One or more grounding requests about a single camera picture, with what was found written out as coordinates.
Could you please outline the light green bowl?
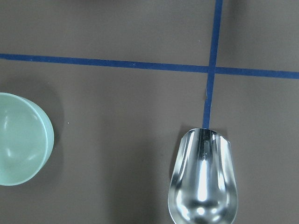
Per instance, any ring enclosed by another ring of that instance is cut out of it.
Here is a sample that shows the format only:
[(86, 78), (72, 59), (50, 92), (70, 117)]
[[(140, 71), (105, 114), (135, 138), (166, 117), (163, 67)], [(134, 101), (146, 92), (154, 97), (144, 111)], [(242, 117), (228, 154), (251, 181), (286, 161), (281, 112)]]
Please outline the light green bowl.
[(0, 94), (0, 184), (15, 186), (32, 179), (54, 147), (53, 125), (36, 103)]

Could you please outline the shiny metal ice scoop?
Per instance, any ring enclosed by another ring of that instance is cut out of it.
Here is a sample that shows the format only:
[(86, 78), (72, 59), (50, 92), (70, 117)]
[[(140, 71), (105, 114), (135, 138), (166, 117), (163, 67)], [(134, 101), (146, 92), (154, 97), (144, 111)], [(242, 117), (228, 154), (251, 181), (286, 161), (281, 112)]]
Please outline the shiny metal ice scoop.
[(238, 194), (230, 142), (205, 128), (188, 131), (179, 144), (168, 193), (176, 224), (231, 224)]

